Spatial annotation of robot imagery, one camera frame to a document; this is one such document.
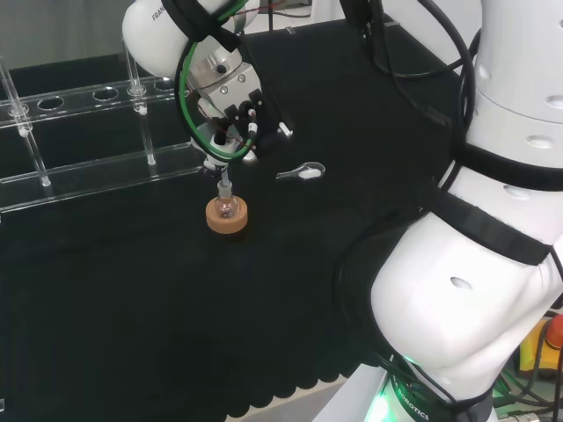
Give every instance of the round wooden holder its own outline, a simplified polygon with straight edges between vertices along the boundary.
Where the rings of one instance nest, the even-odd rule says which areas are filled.
[[[248,223],[248,206],[246,202],[236,196],[240,210],[238,214],[231,218],[221,218],[217,215],[213,203],[215,198],[211,200],[205,207],[205,215],[208,218],[208,226],[210,229],[220,235],[232,235],[242,230]]]

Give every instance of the wall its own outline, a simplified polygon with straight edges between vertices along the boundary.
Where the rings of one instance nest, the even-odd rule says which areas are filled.
[[[0,0],[0,55],[13,69],[117,53],[121,21],[132,3]]]
[[[435,0],[462,34],[467,45],[481,27],[479,0]],[[384,0],[385,12],[444,62],[459,58],[446,32],[417,0]],[[339,0],[313,3],[315,22],[344,18]]]

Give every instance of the white plastic housing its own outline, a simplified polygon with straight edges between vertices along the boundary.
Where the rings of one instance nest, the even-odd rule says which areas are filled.
[[[512,112],[563,123],[563,2],[482,0],[478,90]]]
[[[209,13],[219,10],[230,0],[201,0],[201,5]],[[259,6],[260,0],[249,0],[247,9]],[[249,25],[257,11],[246,13]],[[223,26],[234,31],[233,19]],[[187,44],[187,37],[174,24],[161,0],[137,0],[125,13],[123,19],[123,39],[129,52],[139,65],[155,76],[174,78],[179,58]],[[217,41],[207,37],[197,48],[193,64],[222,48]]]
[[[477,106],[467,140],[519,162],[563,168],[563,3],[482,6]],[[562,254],[563,193],[506,186],[466,168],[450,193]],[[520,264],[429,214],[377,275],[371,303],[390,344],[461,400],[491,387],[561,292],[551,257],[539,266]],[[411,420],[397,412],[397,421]]]

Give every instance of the black tablecloth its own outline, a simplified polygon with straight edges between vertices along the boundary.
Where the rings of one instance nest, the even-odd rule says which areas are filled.
[[[390,32],[397,71],[440,64],[400,27]],[[414,210],[416,183],[447,167],[449,133],[374,72],[343,22],[249,39],[296,132],[288,148],[232,169],[250,210],[242,240],[207,228],[216,182],[199,175],[3,215],[6,416],[220,421],[359,364],[333,306],[334,264],[370,224]],[[119,58],[101,57],[22,69],[14,79],[28,95],[123,79],[123,69]],[[406,88],[450,113],[456,87],[449,75]],[[185,136],[173,104],[150,116],[155,138]],[[35,132],[55,166],[138,149],[133,118],[90,114]],[[325,177],[274,182],[306,161],[324,164]],[[29,170],[17,135],[5,135],[2,175]],[[363,266],[356,260],[348,282],[370,283],[393,242],[373,245]]]

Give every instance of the red emergency button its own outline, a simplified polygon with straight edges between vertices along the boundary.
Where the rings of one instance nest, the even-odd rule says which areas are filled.
[[[552,324],[547,329],[545,341],[556,349],[563,346],[563,315],[557,315],[552,320]]]

